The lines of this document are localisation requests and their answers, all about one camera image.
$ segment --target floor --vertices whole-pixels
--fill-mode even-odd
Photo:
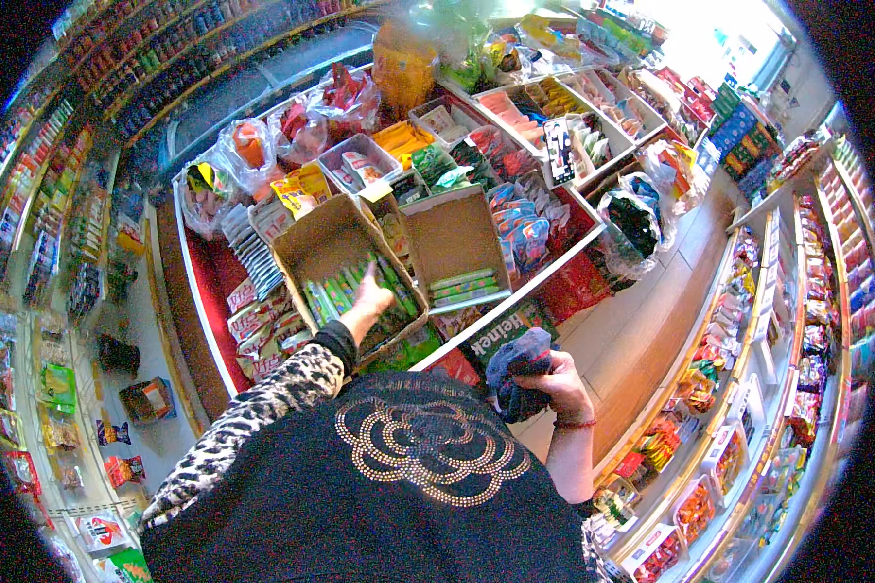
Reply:
[[[596,408],[594,465],[659,388],[698,318],[733,222],[727,178],[717,172],[703,203],[678,217],[674,245],[644,279],[559,326],[561,349],[574,356]],[[554,418],[545,412],[510,428],[545,461]]]

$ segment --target woman's right hand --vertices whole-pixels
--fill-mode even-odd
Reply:
[[[550,407],[558,420],[569,423],[586,423],[595,419],[594,403],[580,380],[574,357],[568,353],[552,350],[551,368],[548,375],[516,377],[515,383],[526,389],[544,391],[551,397]]]

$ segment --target phone screen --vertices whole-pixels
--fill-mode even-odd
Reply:
[[[574,150],[570,146],[567,122],[560,118],[548,120],[544,125],[545,142],[548,144],[548,163],[555,185],[574,179]]]

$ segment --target leopard print sleeve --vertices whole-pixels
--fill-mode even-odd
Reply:
[[[340,356],[311,343],[252,389],[234,397],[159,486],[142,513],[140,528],[164,524],[193,505],[221,480],[247,441],[290,411],[311,408],[336,396],[345,372]]]

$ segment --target orange package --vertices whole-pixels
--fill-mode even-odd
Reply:
[[[237,131],[233,133],[233,143],[237,146],[237,153],[249,164],[250,168],[262,168],[266,163],[262,153],[262,144],[259,143],[259,134],[252,124],[240,124]]]

